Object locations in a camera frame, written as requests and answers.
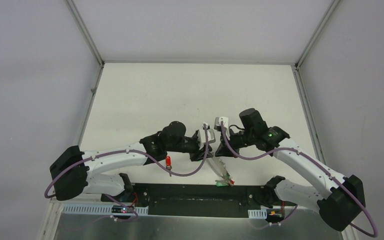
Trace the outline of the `metal keyring plate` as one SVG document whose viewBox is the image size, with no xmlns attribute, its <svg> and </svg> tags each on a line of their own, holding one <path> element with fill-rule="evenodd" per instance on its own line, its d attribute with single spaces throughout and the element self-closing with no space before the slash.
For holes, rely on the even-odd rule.
<svg viewBox="0 0 384 240">
<path fill-rule="evenodd" d="M 219 157 L 213 157 L 208 162 L 211 169 L 221 177 L 225 182 L 229 182 L 231 180 L 231 176 L 226 169 L 226 164 Z"/>
</svg>

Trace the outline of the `green tag key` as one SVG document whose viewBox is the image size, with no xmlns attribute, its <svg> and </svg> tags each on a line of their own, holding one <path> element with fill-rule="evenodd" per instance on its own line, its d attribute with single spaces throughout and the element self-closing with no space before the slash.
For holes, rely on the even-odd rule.
<svg viewBox="0 0 384 240">
<path fill-rule="evenodd" d="M 228 183 L 225 180 L 215 180 L 215 185 L 217 187 L 226 187 Z"/>
</svg>

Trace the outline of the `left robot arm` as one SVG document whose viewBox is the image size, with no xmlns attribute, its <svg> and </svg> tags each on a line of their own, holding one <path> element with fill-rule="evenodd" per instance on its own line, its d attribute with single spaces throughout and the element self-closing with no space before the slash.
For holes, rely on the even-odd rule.
<svg viewBox="0 0 384 240">
<path fill-rule="evenodd" d="M 192 162 L 204 162 L 213 157 L 210 145 L 215 141 L 214 131 L 207 123 L 188 137 L 186 126 L 173 121 L 157 133 L 112 150 L 82 151 L 73 145 L 49 167 L 52 181 L 44 196 L 67 201 L 81 194 L 101 194 L 124 203 L 132 198 L 131 182 L 127 174 L 108 175 L 109 171 L 157 164 L 169 172 L 170 167 L 160 163 L 169 152 L 189 154 Z"/>
</svg>

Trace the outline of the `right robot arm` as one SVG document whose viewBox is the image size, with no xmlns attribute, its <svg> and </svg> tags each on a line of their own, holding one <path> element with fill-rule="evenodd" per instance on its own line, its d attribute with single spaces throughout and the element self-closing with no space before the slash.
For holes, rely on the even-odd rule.
<svg viewBox="0 0 384 240">
<path fill-rule="evenodd" d="M 304 186 L 283 176 L 271 178 L 263 187 L 268 205 L 284 201 L 303 206 L 339 232 L 352 225 L 366 205 L 361 179 L 355 175 L 347 177 L 312 158 L 286 131 L 278 126 L 269 127 L 255 108 L 243 110 L 239 118 L 243 127 L 234 132 L 227 117 L 216 117 L 214 128 L 221 133 L 217 157 L 244 160 L 240 149 L 255 146 L 263 151 L 263 156 L 285 163 L 310 183 Z"/>
</svg>

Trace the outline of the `red tag key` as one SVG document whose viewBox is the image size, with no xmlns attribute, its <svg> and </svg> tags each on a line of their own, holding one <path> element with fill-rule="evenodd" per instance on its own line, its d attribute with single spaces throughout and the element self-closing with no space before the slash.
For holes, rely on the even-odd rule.
<svg viewBox="0 0 384 240">
<path fill-rule="evenodd" d="M 170 156 L 166 156 L 166 158 L 165 158 L 165 165 L 166 165 L 166 169 L 168 170 L 169 176 L 172 177 L 172 173 L 171 173 L 172 162 L 171 162 L 171 157 Z"/>
</svg>

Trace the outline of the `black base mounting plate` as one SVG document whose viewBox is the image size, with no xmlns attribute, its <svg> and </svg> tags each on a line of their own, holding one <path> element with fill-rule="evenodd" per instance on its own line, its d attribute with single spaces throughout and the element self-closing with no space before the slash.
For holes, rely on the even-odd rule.
<svg viewBox="0 0 384 240">
<path fill-rule="evenodd" d="M 246 218 L 249 210 L 282 206 L 262 186 L 253 185 L 136 183 L 115 199 L 133 201 L 136 207 L 147 207 L 148 214 L 156 216 Z"/>
</svg>

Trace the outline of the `aluminium front rail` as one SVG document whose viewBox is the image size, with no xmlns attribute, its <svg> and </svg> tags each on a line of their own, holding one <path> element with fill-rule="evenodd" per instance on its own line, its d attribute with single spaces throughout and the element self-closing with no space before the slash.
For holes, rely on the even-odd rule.
<svg viewBox="0 0 384 240">
<path fill-rule="evenodd" d="M 349 212 L 355 204 L 341 187 L 330 188 L 327 196 L 323 197 L 314 187 L 298 185 L 285 179 L 271 179 L 263 186 L 127 184 L 113 198 L 120 202 L 136 199 L 138 206 L 149 206 L 157 214 L 168 208 L 184 214 L 198 211 L 208 214 L 234 208 L 256 210 L 261 206 L 272 208 L 281 202 L 294 203 L 322 214 L 330 210 Z"/>
</svg>

